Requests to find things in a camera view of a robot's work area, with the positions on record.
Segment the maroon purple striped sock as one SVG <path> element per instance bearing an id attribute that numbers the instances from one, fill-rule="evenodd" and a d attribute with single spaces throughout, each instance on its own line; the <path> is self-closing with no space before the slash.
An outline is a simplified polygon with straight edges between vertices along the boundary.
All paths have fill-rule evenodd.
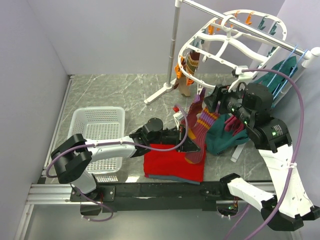
<path id="1" fill-rule="evenodd" d="M 187 152 L 185 154 L 185 160 L 188 163 L 198 164 L 202 161 L 205 152 L 205 140 L 207 132 L 210 130 L 218 117 L 218 113 L 210 113 L 208 108 L 205 106 L 198 117 L 196 124 L 188 130 L 188 137 L 201 148 L 201 151 L 199 152 Z"/>
<path id="2" fill-rule="evenodd" d="M 206 90 L 203 88 L 199 95 L 189 107 L 187 114 L 187 121 L 189 125 L 188 137 L 200 148 L 197 152 L 187 152 L 185 160 L 190 164 L 198 164 L 202 161 L 205 148 L 205 131 L 206 127 L 201 123 L 199 114 L 203 111 L 203 101 L 205 98 Z"/>

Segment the beige striped sock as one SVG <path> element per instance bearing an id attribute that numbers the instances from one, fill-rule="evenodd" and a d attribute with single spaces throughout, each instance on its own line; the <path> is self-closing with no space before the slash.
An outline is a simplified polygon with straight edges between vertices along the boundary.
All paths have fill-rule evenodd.
<path id="1" fill-rule="evenodd" d="M 183 69 L 187 72 L 188 76 L 193 76 L 199 66 L 200 53 L 191 50 L 186 57 L 180 59 L 180 63 Z M 183 74 L 179 65 L 177 64 L 174 68 L 176 73 L 176 80 L 173 88 L 178 88 L 179 93 L 184 97 L 190 97 L 190 86 L 194 83 L 194 80 Z"/>

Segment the white round clip hanger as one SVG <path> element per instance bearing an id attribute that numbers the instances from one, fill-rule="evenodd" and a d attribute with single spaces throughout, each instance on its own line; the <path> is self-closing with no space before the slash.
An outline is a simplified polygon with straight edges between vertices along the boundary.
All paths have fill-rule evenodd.
<path id="1" fill-rule="evenodd" d="M 246 14 L 246 13 L 239 13 L 237 15 L 237 19 L 239 21 L 243 22 L 243 23 L 246 22 L 247 19 L 249 19 L 252 27 L 254 27 L 254 28 L 262 28 L 262 30 L 264 32 L 267 32 L 267 33 L 270 31 L 270 29 L 272 29 L 274 31 L 274 33 L 275 33 L 274 36 L 276 38 L 278 38 L 278 39 L 282 38 L 281 27 L 280 26 L 274 26 L 274 23 L 273 23 L 273 21 L 271 19 L 262 19 L 262 17 L 256 16 L 256 15 L 252 15 L 251 17 L 249 17 L 248 14 Z M 248 48 L 250 48 L 254 52 L 257 52 L 257 53 L 259 53 L 259 54 L 261 54 L 263 56 L 268 56 L 268 54 L 271 53 L 271 51 L 273 51 L 273 49 L 274 49 L 270 45 L 254 41 L 254 40 L 248 39 L 246 37 L 240 37 L 239 40 L 242 43 L 244 43 Z M 184 55 L 187 56 L 190 51 L 191 50 L 186 50 L 184 52 Z M 223 58 L 223 59 L 227 60 L 228 62 L 231 62 L 231 63 L 233 63 L 233 64 L 235 64 L 237 66 L 248 66 L 251 63 L 256 63 L 257 67 L 259 66 L 259 62 L 250 59 L 249 57 L 247 57 L 246 55 L 244 55 L 242 52 L 240 52 L 238 49 L 236 49 L 235 47 L 233 47 L 231 45 L 229 45 L 226 48 L 226 50 L 222 54 L 221 58 Z M 222 67 L 223 69 L 230 68 L 230 67 L 228 67 L 228 66 L 226 66 L 224 64 L 220 64 L 219 62 L 217 62 L 217 61 L 215 61 L 213 59 L 207 59 L 206 61 L 203 61 L 203 55 L 200 54 L 198 68 L 199 68 L 200 64 L 202 64 L 202 63 L 206 63 L 207 65 L 212 64 L 215 67 Z"/>

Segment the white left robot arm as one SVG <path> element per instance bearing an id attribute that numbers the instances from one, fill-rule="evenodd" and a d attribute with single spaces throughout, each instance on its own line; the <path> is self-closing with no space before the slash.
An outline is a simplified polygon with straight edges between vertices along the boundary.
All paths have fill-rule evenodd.
<path id="1" fill-rule="evenodd" d="M 77 133 L 51 153 L 55 178 L 61 184 L 72 184 L 88 201 L 100 195 L 95 177 L 88 173 L 87 166 L 100 160 L 111 158 L 135 158 L 154 150 L 152 144 L 171 145 L 164 152 L 199 153 L 200 147 L 188 136 L 188 127 L 180 125 L 171 129 L 164 128 L 163 121 L 151 118 L 136 132 L 117 139 L 85 139 Z"/>

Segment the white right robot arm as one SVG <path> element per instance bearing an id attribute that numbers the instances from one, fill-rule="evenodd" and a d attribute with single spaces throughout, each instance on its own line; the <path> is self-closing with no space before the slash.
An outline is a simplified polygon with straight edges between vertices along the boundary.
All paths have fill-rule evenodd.
<path id="1" fill-rule="evenodd" d="M 287 125 L 272 116 L 273 95 L 262 84 L 249 83 L 244 89 L 229 90 L 217 85 L 204 99 L 210 112 L 231 114 L 244 124 L 249 139 L 263 158 L 274 189 L 271 194 L 245 181 L 236 173 L 220 179 L 219 193 L 230 200 L 233 196 L 260 211 L 274 231 L 293 232 L 320 217 L 320 208 L 305 192 L 293 157 L 292 139 Z"/>

